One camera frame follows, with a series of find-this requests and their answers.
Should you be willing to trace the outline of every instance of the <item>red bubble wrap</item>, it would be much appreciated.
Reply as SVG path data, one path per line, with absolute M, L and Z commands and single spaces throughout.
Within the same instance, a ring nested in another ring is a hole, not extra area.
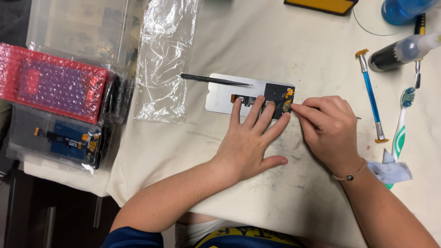
M 95 124 L 107 70 L 0 43 L 0 98 Z

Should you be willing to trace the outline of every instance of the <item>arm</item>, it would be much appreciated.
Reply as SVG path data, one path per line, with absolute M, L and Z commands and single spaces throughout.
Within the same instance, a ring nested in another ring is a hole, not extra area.
M 313 153 L 337 177 L 354 174 L 364 161 L 357 152 L 357 119 L 340 97 L 308 98 L 291 108 Z M 439 248 L 418 219 L 371 171 L 342 181 L 357 221 L 372 248 Z
M 129 226 L 145 232 L 162 232 L 206 198 L 269 168 L 287 164 L 288 160 L 282 156 L 263 158 L 268 145 L 290 120 L 290 114 L 285 113 L 263 133 L 275 109 L 270 102 L 257 120 L 264 101 L 263 96 L 257 97 L 245 122 L 240 124 L 242 103 L 238 98 L 233 105 L 228 132 L 213 159 L 136 193 L 122 207 L 110 231 Z

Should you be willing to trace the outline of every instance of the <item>bracelet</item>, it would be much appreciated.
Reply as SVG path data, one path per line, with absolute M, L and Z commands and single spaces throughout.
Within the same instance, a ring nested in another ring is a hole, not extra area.
M 352 181 L 352 180 L 354 180 L 354 177 L 355 177 L 358 173 L 360 173 L 360 172 L 364 169 L 364 167 L 366 167 L 366 165 L 367 165 L 367 161 L 366 161 L 366 159 L 363 159 L 363 161 L 364 161 L 364 163 L 363 163 L 363 165 L 361 166 L 361 168 L 360 168 L 359 170 L 357 170 L 357 172 L 355 172 L 355 173 L 352 174 L 352 175 L 349 174 L 349 175 L 347 175 L 347 176 L 345 176 L 345 177 L 337 177 L 336 175 L 333 174 L 335 180 L 338 180 L 338 181 Z

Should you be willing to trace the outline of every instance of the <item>blue bottle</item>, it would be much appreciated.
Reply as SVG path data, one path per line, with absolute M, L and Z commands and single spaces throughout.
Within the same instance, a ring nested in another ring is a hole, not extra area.
M 393 25 L 410 24 L 418 15 L 433 7 L 438 0 L 385 0 L 381 13 Z

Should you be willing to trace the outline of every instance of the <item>hand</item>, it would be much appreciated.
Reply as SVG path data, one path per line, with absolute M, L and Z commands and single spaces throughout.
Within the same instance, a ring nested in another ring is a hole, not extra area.
M 271 122 L 276 108 L 274 102 L 270 101 L 257 120 L 264 102 L 265 97 L 258 96 L 245 122 L 240 124 L 239 113 L 242 102 L 240 98 L 236 99 L 228 132 L 217 150 L 217 155 L 213 158 L 228 169 L 229 176 L 235 183 L 288 163 L 288 160 L 282 156 L 263 159 L 266 148 L 282 133 L 291 118 L 290 113 L 285 113 L 263 133 Z
M 364 161 L 357 151 L 357 118 L 339 96 L 291 104 L 312 152 L 337 177 L 355 173 Z

